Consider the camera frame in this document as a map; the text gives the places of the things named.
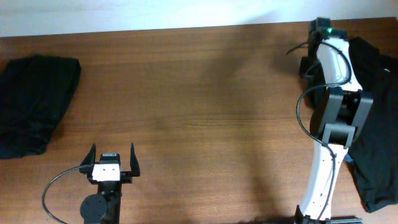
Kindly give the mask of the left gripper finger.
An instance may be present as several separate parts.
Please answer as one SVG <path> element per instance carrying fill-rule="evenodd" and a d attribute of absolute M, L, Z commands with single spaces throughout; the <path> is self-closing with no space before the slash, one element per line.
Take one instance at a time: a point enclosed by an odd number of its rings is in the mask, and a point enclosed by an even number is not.
<path fill-rule="evenodd" d="M 131 143 L 131 149 L 130 149 L 130 168 L 131 168 L 131 176 L 132 177 L 140 177 L 141 176 L 139 162 L 136 157 L 135 148 L 134 148 L 133 143 Z"/>
<path fill-rule="evenodd" d="M 81 162 L 79 169 L 81 174 L 91 174 L 96 158 L 96 144 L 91 146 L 89 153 L 85 156 L 84 160 Z"/>

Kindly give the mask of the black t-shirt with logo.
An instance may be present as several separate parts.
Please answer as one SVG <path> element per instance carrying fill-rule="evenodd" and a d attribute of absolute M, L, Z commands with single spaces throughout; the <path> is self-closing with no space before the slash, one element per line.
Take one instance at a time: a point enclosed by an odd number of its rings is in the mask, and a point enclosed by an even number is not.
<path fill-rule="evenodd" d="M 349 42 L 354 73 L 373 105 L 359 139 L 349 149 L 353 178 L 365 211 L 397 204 L 397 59 L 364 39 Z"/>

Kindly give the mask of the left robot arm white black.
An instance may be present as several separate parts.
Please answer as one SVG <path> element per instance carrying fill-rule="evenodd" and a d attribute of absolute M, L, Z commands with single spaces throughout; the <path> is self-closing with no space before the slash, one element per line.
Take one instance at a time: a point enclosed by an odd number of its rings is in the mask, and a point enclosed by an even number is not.
<path fill-rule="evenodd" d="M 104 153 L 95 160 L 96 146 L 81 162 L 80 173 L 85 174 L 89 183 L 97 186 L 97 193 L 87 196 L 81 203 L 80 215 L 84 223 L 119 223 L 122 185 L 131 184 L 134 177 L 141 175 L 134 146 L 130 148 L 130 169 L 121 170 L 118 153 Z"/>

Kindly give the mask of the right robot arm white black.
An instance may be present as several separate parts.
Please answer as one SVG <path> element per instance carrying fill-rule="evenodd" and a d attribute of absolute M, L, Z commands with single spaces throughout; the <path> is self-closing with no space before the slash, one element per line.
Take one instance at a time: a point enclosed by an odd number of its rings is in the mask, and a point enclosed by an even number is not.
<path fill-rule="evenodd" d="M 306 45 L 300 77 L 309 81 L 303 94 L 313 98 L 315 111 L 303 131 L 313 139 L 314 155 L 293 222 L 361 223 L 360 218 L 332 219 L 331 201 L 341 164 L 361 134 L 373 97 L 354 74 L 346 31 L 332 28 L 329 18 L 318 17 L 309 24 Z"/>

